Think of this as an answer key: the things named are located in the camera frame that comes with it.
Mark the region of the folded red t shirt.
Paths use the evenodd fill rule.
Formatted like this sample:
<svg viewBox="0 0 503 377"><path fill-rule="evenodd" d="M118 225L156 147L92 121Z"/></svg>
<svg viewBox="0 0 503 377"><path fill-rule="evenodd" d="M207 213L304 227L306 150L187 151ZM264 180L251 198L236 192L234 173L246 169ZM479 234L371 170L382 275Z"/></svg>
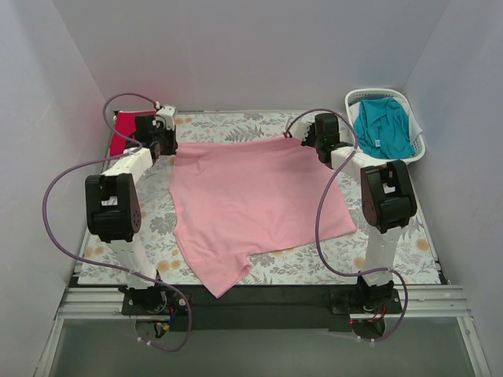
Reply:
<svg viewBox="0 0 503 377"><path fill-rule="evenodd" d="M154 115L154 111L143 111L143 112L118 112L116 116L115 128L116 130L129 137L132 133L136 131L135 119L137 116L141 115ZM113 134L112 140L109 146L109 155L117 156L123 153L126 147L127 140L123 137Z"/></svg>

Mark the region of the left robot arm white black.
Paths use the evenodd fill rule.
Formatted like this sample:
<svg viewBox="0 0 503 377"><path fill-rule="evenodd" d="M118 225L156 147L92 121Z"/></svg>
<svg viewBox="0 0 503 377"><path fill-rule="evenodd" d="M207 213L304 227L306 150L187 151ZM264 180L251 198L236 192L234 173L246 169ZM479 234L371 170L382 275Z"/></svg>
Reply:
<svg viewBox="0 0 503 377"><path fill-rule="evenodd" d="M117 160L98 175L85 180L86 220L91 234L115 255L127 273L122 292L130 304L147 313L162 313L167 295L156 282L156 267L141 243L142 215L136 184L161 156L176 153L176 110L116 113L119 134L112 137L109 155Z"/></svg>

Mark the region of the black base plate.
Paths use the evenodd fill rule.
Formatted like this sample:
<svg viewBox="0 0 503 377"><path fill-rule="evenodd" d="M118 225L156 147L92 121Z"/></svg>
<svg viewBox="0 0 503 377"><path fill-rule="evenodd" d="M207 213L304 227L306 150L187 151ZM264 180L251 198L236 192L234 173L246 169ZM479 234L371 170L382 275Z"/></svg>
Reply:
<svg viewBox="0 0 503 377"><path fill-rule="evenodd" d="M174 291L120 287L121 313L147 320L167 319L172 331L327 329L349 332L351 316L399 314L402 303L393 290L387 298L366 301L353 284L238 285L221 298L202 285L178 285Z"/></svg>

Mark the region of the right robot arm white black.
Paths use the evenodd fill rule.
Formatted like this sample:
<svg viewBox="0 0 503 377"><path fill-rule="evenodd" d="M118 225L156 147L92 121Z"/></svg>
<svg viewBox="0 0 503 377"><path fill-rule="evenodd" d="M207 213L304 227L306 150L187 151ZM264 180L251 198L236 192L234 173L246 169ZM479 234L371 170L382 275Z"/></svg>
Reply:
<svg viewBox="0 0 503 377"><path fill-rule="evenodd" d="M369 239L362 269L349 276L355 284L337 288L329 298L335 310L384 314L386 307L401 306L393 279L398 239L417 213L417 200L407 165L392 160L381 163L358 151L357 143L340 138L340 114L316 112L314 122L301 126L296 137L314 148L321 163L335 174L345 173L360 185L361 208Z"/></svg>

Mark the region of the pink t shirt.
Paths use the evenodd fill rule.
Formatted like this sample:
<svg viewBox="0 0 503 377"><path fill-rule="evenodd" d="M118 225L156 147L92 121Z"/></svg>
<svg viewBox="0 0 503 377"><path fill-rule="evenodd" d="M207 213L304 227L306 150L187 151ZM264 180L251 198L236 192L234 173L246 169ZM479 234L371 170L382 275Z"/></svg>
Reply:
<svg viewBox="0 0 503 377"><path fill-rule="evenodd" d="M252 255L354 233L331 176L296 139L180 144L169 191L185 261L221 297L248 275Z"/></svg>

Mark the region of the aluminium frame rail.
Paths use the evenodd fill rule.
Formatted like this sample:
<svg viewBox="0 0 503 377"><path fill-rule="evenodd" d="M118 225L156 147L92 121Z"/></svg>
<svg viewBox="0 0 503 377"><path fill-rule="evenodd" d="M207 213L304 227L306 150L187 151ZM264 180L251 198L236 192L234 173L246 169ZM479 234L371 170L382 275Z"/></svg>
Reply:
<svg viewBox="0 0 503 377"><path fill-rule="evenodd" d="M484 357L475 329L472 310L463 288L459 285L412 285L407 288L410 318L454 318L476 376L489 376L490 369ZM64 320L139 319L149 316L132 309L129 300L116 287L70 287L63 294L53 330L42 352L36 376L48 376L56 353Z"/></svg>

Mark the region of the floral table mat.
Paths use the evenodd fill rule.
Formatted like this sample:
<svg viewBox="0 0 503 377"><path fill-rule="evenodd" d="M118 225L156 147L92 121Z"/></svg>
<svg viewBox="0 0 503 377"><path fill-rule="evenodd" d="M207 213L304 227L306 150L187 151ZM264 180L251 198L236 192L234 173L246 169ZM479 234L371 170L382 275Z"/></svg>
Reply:
<svg viewBox="0 0 503 377"><path fill-rule="evenodd" d="M229 143L267 139L279 135L293 116L284 112L182 114L177 118L177 140ZM177 220L167 187L172 167L173 159L163 157L138 182L141 241L162 280L169 284L198 284L172 233ZM358 230L323 242L322 250L331 267L345 273L357 272L363 266L368 239L360 208L361 191L358 183L345 174L338 175L337 184ZM251 269L241 281L247 285L350 284L353 281L329 272L313 245L258 254L248 261ZM422 214L416 214L400 236L394 267L407 284L440 284L438 258Z"/></svg>

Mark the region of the teal t shirt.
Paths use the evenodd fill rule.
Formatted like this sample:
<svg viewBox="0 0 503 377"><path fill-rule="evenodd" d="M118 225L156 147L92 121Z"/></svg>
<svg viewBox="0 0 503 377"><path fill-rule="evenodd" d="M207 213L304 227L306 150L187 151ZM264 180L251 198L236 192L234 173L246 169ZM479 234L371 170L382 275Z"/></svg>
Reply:
<svg viewBox="0 0 503 377"><path fill-rule="evenodd" d="M363 100L354 121L361 150L376 159L408 159L414 155L409 116L393 98Z"/></svg>

